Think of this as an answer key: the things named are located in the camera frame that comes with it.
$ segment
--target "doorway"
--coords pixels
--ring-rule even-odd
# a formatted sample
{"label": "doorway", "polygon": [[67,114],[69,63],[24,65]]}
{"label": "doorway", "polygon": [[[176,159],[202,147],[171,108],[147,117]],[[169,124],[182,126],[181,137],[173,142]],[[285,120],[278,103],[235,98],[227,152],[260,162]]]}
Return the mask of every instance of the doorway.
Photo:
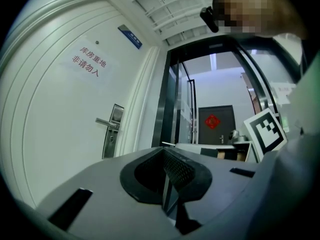
{"label": "doorway", "polygon": [[231,131],[236,129],[232,105],[199,108],[199,144],[226,145]]}
{"label": "doorway", "polygon": [[[266,51],[274,57],[266,57],[266,55],[268,55]],[[267,60],[265,63],[267,65],[271,65],[269,60],[276,59],[277,65],[274,65],[275,68],[281,67],[280,70],[284,71],[282,73],[286,74],[288,78],[291,78],[291,73],[296,72],[298,68],[289,54],[271,38],[243,38],[242,36],[237,37],[235,35],[219,35],[171,49],[167,54],[162,79],[152,137],[152,147],[165,146],[165,143],[169,143],[169,139],[171,140],[171,144],[198,143],[221,145],[222,139],[223,144],[227,144],[229,133],[232,130],[239,129],[244,120],[268,108],[271,109],[281,123],[280,118],[282,115],[280,114],[282,113],[278,111],[277,96],[273,93],[272,87],[268,82],[266,77],[267,73],[265,74],[264,68],[262,70],[259,66],[259,64],[261,64],[261,66],[264,65],[261,62],[262,58],[260,58],[260,55],[263,56],[263,62]],[[166,105],[170,68],[178,69],[177,72],[179,76],[177,77],[178,81],[175,82],[175,88],[171,90],[175,95],[174,106]],[[182,75],[183,71],[180,69],[184,69],[187,75],[186,78]],[[232,84],[225,84],[225,76],[228,75],[227,72],[234,73],[234,81]],[[185,80],[190,83],[187,85],[190,87],[190,95],[185,95],[186,100],[182,102],[183,89],[180,84],[186,87]],[[223,92],[221,87],[227,87],[227,90]],[[243,110],[244,102],[246,108],[249,108],[245,113]],[[187,104],[190,106],[190,103],[191,108],[187,107],[187,109],[185,109],[186,106],[184,105]],[[207,120],[211,114],[207,114],[207,117],[197,117],[197,106],[202,107],[201,109],[209,109],[215,104],[229,104],[233,106],[230,106],[232,112],[231,108],[229,108],[229,112],[225,112],[230,114],[229,117],[222,114],[222,120],[219,119],[219,124],[215,126],[214,129],[211,129],[205,124],[205,120]],[[173,116],[164,116],[167,114],[166,109],[170,110],[170,115]],[[191,110],[191,118],[189,117],[189,113],[185,113],[185,111],[188,112],[189,110]],[[237,114],[236,126],[235,117],[231,116],[234,110]],[[225,131],[219,132],[220,128],[224,128]]]}

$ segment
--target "door frame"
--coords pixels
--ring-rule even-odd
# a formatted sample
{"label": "door frame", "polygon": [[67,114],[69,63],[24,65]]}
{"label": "door frame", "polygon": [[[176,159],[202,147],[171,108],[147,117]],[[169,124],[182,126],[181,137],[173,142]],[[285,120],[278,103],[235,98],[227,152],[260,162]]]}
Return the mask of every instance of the door frame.
{"label": "door frame", "polygon": [[[165,100],[167,96],[167,82],[168,82],[168,74],[170,66],[176,65],[177,61],[183,63],[188,60],[192,60],[195,58],[207,56],[210,54],[218,54],[224,52],[232,52],[244,71],[249,77],[250,82],[252,83],[252,87],[254,88],[254,92],[258,99],[258,105],[260,110],[263,111],[269,107],[267,94],[270,95],[271,102],[273,106],[276,104],[275,99],[272,96],[269,85],[266,85],[267,92],[264,91],[262,87],[262,83],[259,81],[257,74],[255,73],[253,67],[257,70],[258,74],[262,78],[264,83],[268,83],[264,74],[262,74],[261,69],[255,63],[253,58],[247,52],[247,50],[267,50],[275,55],[280,62],[283,64],[284,68],[287,70],[288,74],[291,78],[296,82],[299,80],[299,65],[296,61],[291,57],[291,55],[274,39],[272,38],[262,38],[262,37],[252,37],[249,35],[243,34],[225,34],[218,35],[209,38],[200,39],[194,42],[187,43],[185,45],[174,47],[170,49],[167,53],[167,59],[164,67],[164,74],[162,78],[162,85],[160,90],[160,97],[158,101],[158,108],[156,112],[156,119],[154,124],[154,131],[152,137],[152,147],[163,146],[161,132],[163,131],[163,121],[167,120],[164,118],[164,107]],[[248,60],[253,64],[253,67],[249,64],[249,62],[245,59],[243,54],[247,56]],[[281,115],[279,113],[275,114],[278,121],[281,123]],[[194,118],[193,122],[193,134],[196,136],[198,142],[199,139],[199,131],[197,130],[197,118]]]}
{"label": "door frame", "polygon": [[[236,118],[235,118],[235,111],[234,111],[234,106],[233,105],[223,105],[223,106],[206,106],[206,107],[199,107],[198,108],[198,115],[199,115],[199,122],[200,122],[200,110],[201,109],[217,109],[217,108],[227,108],[231,107],[232,108],[232,116],[233,116],[233,125],[234,129],[236,129]],[[197,144],[199,143],[200,140],[200,123],[198,124],[198,131],[197,131]]]}
{"label": "door frame", "polygon": [[[178,70],[180,70],[180,66],[181,66],[181,71],[184,70],[184,72],[186,73],[186,76],[188,78],[187,82],[190,84],[190,95],[191,95],[191,113],[192,113],[192,118],[191,118],[191,133],[190,133],[190,144],[193,143],[193,132],[194,132],[194,127],[197,127],[197,125],[194,125],[194,121],[197,120],[197,112],[194,112],[194,107],[197,108],[197,99],[196,99],[196,90],[195,88],[193,88],[192,83],[194,85],[195,80],[194,79],[190,79],[190,75],[188,72],[188,69],[185,65],[184,62],[179,63],[179,65],[177,65]],[[172,126],[172,136],[171,136],[171,143],[176,144],[179,142],[179,133],[180,133],[180,116],[181,116],[181,104],[178,107],[178,100],[181,100],[181,78],[177,77],[177,82],[176,82],[176,91],[178,93],[178,95],[176,95],[175,97],[175,103],[177,105],[177,110],[176,110],[176,115],[175,115],[175,124],[173,124]]]}

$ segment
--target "door handle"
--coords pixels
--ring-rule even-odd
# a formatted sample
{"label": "door handle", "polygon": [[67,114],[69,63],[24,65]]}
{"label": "door handle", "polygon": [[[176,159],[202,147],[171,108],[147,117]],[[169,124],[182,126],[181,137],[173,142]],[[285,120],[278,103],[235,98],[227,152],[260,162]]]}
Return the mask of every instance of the door handle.
{"label": "door handle", "polygon": [[119,127],[120,127],[120,125],[117,124],[117,123],[105,121],[105,120],[102,120],[100,118],[96,118],[95,122],[98,123],[98,124],[104,125],[104,126],[111,127],[113,129],[116,129],[116,130],[119,130]]}
{"label": "door handle", "polygon": [[176,144],[169,143],[169,142],[164,142],[164,141],[162,141],[162,143],[163,143],[163,144],[167,144],[167,145],[169,145],[169,146],[174,146],[174,147],[176,146]]}
{"label": "door handle", "polygon": [[224,136],[221,135],[221,137],[219,139],[221,140],[221,144],[223,144],[224,143]]}

